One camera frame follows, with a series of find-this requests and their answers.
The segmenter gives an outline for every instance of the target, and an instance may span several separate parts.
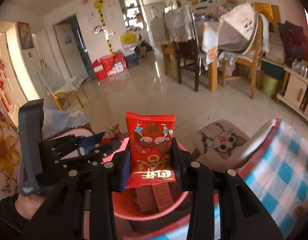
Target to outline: door handle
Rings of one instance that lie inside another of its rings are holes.
[[[302,89],[300,89],[300,91],[299,91],[299,95],[298,95],[298,102],[300,102],[300,101],[301,101],[301,95],[302,95],[303,91],[304,91],[304,89],[303,89],[303,88],[302,88]]]

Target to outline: green trash can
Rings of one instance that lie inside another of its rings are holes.
[[[274,78],[273,76],[264,74],[264,82],[262,84],[263,93],[268,97],[272,97],[277,93],[278,83],[278,79]]]

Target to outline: black sleeve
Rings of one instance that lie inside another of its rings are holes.
[[[15,209],[18,194],[0,201],[0,240],[19,240],[28,220]]]

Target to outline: front door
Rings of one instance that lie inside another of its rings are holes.
[[[78,51],[71,25],[59,24],[54,27],[60,44],[61,53],[63,54],[72,77],[78,76],[85,80],[88,74]]]
[[[10,118],[18,126],[19,108],[27,102],[27,99],[20,88],[12,67],[5,33],[0,35],[0,61],[2,62],[1,65],[4,65],[3,70],[0,67],[0,82],[3,82],[0,89],[0,98]]]

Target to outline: giraffe wall decal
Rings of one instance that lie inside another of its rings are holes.
[[[112,44],[110,42],[109,32],[107,31],[105,20],[104,20],[104,16],[103,16],[103,12],[102,12],[103,4],[104,4],[104,0],[96,0],[94,2],[94,7],[98,10],[98,13],[100,15],[100,19],[101,19],[101,22],[102,22],[102,27],[103,27],[103,30],[104,30],[107,46],[109,47],[109,50],[110,50],[110,54],[114,55],[115,53],[113,52]]]

